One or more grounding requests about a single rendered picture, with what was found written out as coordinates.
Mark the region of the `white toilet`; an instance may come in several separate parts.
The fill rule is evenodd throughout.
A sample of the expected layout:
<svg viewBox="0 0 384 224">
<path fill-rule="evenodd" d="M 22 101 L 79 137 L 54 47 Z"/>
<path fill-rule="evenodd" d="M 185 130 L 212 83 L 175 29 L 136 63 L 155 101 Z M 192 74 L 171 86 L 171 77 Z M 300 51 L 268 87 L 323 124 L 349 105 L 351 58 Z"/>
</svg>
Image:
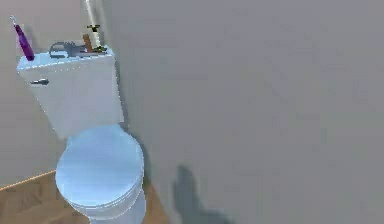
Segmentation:
<svg viewBox="0 0 384 224">
<path fill-rule="evenodd" d="M 90 224 L 142 224 L 144 156 L 125 132 L 115 54 L 55 59 L 39 53 L 17 65 L 60 139 L 56 166 L 62 197 Z"/>
</svg>

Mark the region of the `purple spray bottle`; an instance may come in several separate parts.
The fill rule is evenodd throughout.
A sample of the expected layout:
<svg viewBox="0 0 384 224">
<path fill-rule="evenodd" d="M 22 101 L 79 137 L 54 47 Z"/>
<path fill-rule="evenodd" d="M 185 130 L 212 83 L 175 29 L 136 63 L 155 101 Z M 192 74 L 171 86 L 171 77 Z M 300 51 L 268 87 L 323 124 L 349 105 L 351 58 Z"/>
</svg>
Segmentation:
<svg viewBox="0 0 384 224">
<path fill-rule="evenodd" d="M 24 56 L 28 61 L 33 61 L 34 52 L 25 33 L 23 32 L 20 25 L 16 22 L 15 17 L 13 15 L 10 16 L 10 20 L 12 21 L 13 27 L 16 31 L 16 34 L 18 35 L 19 45 L 24 53 Z"/>
</svg>

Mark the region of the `grey scissors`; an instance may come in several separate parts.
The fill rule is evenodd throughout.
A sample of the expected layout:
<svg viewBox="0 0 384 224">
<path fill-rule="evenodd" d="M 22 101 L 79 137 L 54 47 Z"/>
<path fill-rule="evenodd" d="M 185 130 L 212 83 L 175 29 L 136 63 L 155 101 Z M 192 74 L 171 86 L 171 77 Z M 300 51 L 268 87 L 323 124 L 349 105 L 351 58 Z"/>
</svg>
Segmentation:
<svg viewBox="0 0 384 224">
<path fill-rule="evenodd" d="M 55 59 L 77 57 L 80 53 L 84 52 L 85 49 L 85 45 L 76 45 L 73 41 L 56 42 L 51 45 L 49 55 Z"/>
</svg>

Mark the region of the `brown stick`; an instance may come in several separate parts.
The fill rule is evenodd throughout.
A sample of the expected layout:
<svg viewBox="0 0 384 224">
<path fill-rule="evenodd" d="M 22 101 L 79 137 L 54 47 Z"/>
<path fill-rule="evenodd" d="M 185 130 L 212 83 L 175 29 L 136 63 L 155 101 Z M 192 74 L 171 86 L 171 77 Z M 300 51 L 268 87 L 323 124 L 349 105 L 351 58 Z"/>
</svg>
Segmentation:
<svg viewBox="0 0 384 224">
<path fill-rule="evenodd" d="M 87 53 L 93 52 L 92 44 L 91 44 L 89 35 L 88 34 L 83 34 L 82 37 L 83 37 L 83 41 L 84 41 Z"/>
</svg>

